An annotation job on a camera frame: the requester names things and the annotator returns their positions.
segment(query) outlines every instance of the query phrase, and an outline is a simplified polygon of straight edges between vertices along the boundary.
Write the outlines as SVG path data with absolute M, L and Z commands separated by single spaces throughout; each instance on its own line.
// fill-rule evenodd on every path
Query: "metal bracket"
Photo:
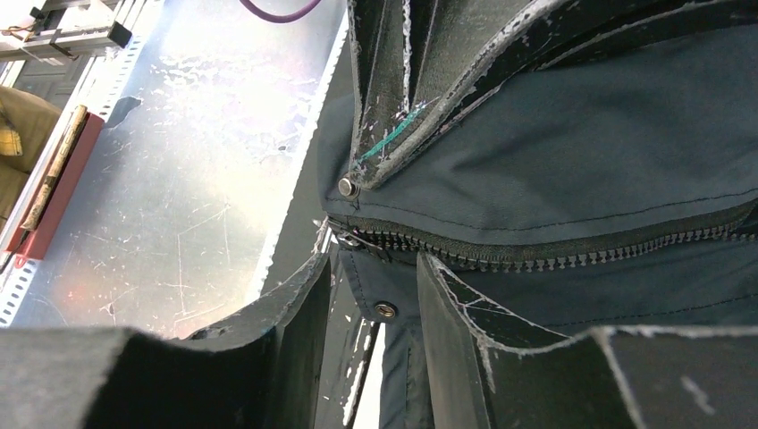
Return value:
M 123 8 L 126 0 L 114 3 L 114 10 Z M 36 13 L 56 13 L 69 7 L 89 4 L 90 1 L 63 1 L 48 0 L 41 9 L 35 8 Z M 114 20 L 109 25 L 93 29 L 37 29 L 35 25 L 32 33 L 25 38 L 19 38 L 19 46 L 0 45 L 0 61 L 19 61 L 47 58 L 75 59 L 83 54 L 99 54 L 108 47 L 125 48 L 131 41 L 131 31 L 126 29 L 120 22 Z

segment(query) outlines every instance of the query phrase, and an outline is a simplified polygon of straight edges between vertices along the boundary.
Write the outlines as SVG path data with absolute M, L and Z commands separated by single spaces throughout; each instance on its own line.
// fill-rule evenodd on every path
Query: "olive fabric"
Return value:
M 44 99 L 0 86 L 0 163 L 30 173 L 60 116 Z
M 21 194 L 29 175 L 0 164 L 0 231 L 16 205 L 16 199 Z

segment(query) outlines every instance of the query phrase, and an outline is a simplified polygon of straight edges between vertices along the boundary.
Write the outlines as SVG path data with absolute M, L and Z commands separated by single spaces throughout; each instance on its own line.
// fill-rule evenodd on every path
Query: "dark fabric panel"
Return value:
M 347 202 L 352 100 L 320 144 L 327 212 L 481 244 L 591 237 L 758 198 L 758 27 L 517 76 L 379 190 Z
M 379 301 L 392 324 L 419 324 L 416 268 L 341 252 L 364 314 Z M 758 324 L 758 242 L 710 240 L 608 264 L 545 273 L 459 273 L 504 307 L 572 334 L 598 324 Z
M 421 327 L 384 330 L 379 429 L 434 429 Z

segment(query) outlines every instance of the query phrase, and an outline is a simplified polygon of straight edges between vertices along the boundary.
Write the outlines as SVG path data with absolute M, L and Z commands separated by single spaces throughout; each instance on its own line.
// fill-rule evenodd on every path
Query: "metal zipper teeth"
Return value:
M 590 252 L 582 255 L 567 257 L 555 257 L 548 259 L 536 259 L 531 261 L 487 261 L 472 259 L 462 255 L 452 254 L 442 248 L 437 248 L 423 240 L 406 234 L 388 231 L 353 230 L 361 240 L 382 250 L 402 252 L 425 251 L 439 257 L 448 265 L 457 265 L 469 270 L 481 270 L 483 272 L 503 273 L 533 273 L 576 268 L 578 266 L 606 264 L 620 261 L 630 257 L 639 257 L 660 248 L 673 244 L 687 243 L 701 240 L 730 240 L 730 241 L 755 241 L 758 234 L 736 234 L 733 232 L 734 224 L 717 226 L 707 229 L 680 232 L 670 234 L 657 239 L 649 240 L 634 246 L 613 248 L 604 251 Z

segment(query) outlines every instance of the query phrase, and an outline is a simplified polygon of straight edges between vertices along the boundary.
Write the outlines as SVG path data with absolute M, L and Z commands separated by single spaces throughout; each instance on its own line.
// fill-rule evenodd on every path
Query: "metal snap button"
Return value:
M 379 302 L 374 306 L 376 313 L 379 313 L 381 317 L 392 319 L 398 314 L 398 309 L 389 302 Z
M 337 189 L 345 198 L 354 198 L 358 195 L 358 187 L 355 186 L 355 183 L 350 181 L 350 179 L 347 177 L 343 177 L 339 182 L 337 182 Z

